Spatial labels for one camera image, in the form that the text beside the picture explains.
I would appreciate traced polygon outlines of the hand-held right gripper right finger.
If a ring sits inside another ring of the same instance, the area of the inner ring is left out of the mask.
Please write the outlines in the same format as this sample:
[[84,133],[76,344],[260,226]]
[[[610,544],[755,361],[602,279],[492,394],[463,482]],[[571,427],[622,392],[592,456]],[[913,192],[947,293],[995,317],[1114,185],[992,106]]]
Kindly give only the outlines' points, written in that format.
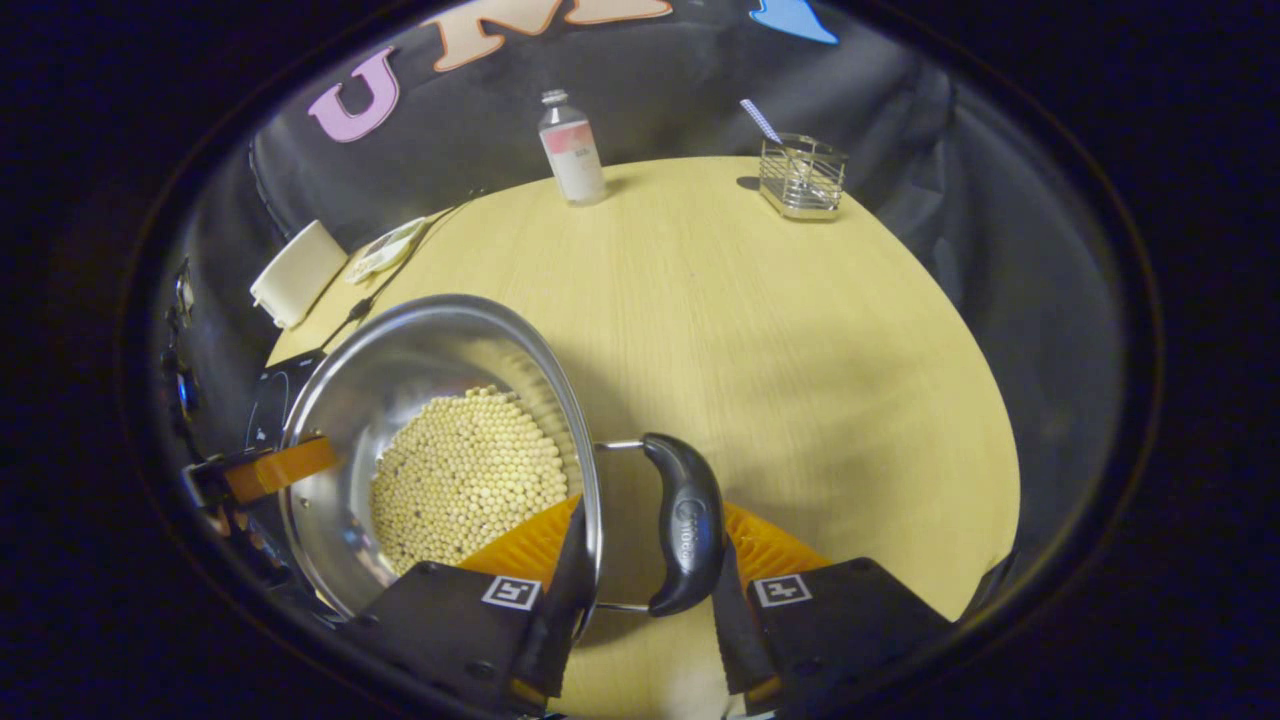
[[876,560],[829,561],[737,505],[724,511],[712,606],[728,691],[751,715],[826,714],[950,632]]

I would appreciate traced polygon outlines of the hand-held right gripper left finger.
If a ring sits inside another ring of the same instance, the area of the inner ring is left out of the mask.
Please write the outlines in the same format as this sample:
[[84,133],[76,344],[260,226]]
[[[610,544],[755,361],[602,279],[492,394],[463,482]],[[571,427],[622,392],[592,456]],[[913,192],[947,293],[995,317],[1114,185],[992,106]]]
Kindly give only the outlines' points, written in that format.
[[467,566],[424,561],[340,628],[399,679],[493,716],[538,716],[564,667],[594,584],[586,512],[568,498]]

